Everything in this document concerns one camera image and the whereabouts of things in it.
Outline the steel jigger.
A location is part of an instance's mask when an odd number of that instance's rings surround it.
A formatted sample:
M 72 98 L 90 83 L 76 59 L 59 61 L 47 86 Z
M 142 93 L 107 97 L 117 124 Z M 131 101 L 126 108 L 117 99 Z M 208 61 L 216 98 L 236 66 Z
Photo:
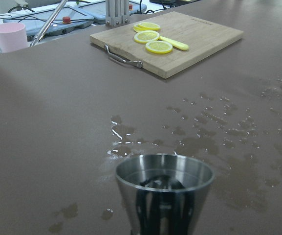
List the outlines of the steel jigger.
M 116 180 L 130 234 L 193 234 L 214 178 L 207 164 L 181 155 L 139 155 L 121 162 Z

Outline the lemon slice middle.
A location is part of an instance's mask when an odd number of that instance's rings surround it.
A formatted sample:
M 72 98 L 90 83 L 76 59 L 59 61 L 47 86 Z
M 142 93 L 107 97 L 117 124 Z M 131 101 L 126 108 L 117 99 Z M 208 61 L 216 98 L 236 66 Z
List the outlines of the lemon slice middle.
M 141 44 L 156 41 L 159 39 L 160 34 L 157 31 L 145 30 L 138 32 L 134 35 L 134 41 Z

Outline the lemon slice far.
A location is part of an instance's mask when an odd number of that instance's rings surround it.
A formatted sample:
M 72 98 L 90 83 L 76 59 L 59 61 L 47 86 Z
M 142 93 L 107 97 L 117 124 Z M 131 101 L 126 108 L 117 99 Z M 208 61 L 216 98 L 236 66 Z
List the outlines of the lemon slice far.
M 152 31 L 159 31 L 161 26 L 156 23 L 151 22 L 140 22 L 133 25 L 133 30 L 136 32 L 152 30 Z

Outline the bamboo cutting board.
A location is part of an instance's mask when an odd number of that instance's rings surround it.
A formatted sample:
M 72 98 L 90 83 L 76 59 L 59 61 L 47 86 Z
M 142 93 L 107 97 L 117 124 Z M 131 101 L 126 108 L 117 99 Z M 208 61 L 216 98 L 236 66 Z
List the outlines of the bamboo cutting board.
M 185 43 L 189 49 L 174 48 L 167 54 L 149 52 L 144 44 L 133 39 L 132 24 L 91 34 L 90 41 L 99 47 L 108 46 L 111 53 L 129 61 L 141 61 L 143 69 L 167 79 L 243 37 L 241 30 L 178 12 L 144 21 L 160 25 L 162 36 Z

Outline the teach pendant tablet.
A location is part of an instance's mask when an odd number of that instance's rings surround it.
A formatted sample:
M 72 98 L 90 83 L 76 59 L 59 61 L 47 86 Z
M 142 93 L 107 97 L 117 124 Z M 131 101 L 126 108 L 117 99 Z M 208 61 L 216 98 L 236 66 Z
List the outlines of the teach pendant tablet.
M 34 37 L 48 20 L 54 9 L 35 11 L 21 16 L 11 17 L 9 21 L 25 24 L 26 34 Z M 94 17 L 79 7 L 66 5 L 51 23 L 45 36 L 58 36 L 72 32 L 75 28 L 86 28 L 93 23 Z

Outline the silver metal rod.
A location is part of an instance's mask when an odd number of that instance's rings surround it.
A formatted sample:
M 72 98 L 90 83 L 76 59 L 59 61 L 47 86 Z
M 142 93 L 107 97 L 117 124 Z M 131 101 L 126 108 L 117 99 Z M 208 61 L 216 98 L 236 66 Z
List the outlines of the silver metal rod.
M 46 22 L 43 24 L 39 32 L 34 36 L 33 40 L 30 43 L 30 47 L 33 47 L 35 44 L 37 44 L 45 35 L 47 30 L 49 29 L 50 25 L 53 23 L 53 21 L 56 19 L 60 11 L 63 9 L 65 4 L 68 2 L 68 0 L 62 0 L 53 13 L 49 16 L 49 18 L 46 20 Z

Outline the pink plastic cup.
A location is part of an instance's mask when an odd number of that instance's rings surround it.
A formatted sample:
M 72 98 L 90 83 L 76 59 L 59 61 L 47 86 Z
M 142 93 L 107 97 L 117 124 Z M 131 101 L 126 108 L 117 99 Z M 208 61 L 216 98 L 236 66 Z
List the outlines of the pink plastic cup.
M 26 27 L 23 23 L 0 24 L 0 49 L 8 53 L 28 47 Z

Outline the aluminium frame post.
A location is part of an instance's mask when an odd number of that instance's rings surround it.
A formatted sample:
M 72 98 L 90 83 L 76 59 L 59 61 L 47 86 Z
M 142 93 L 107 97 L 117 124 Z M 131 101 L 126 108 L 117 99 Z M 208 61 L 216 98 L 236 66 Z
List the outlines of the aluminium frame post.
M 129 22 L 129 0 L 105 0 L 106 25 L 118 26 Z

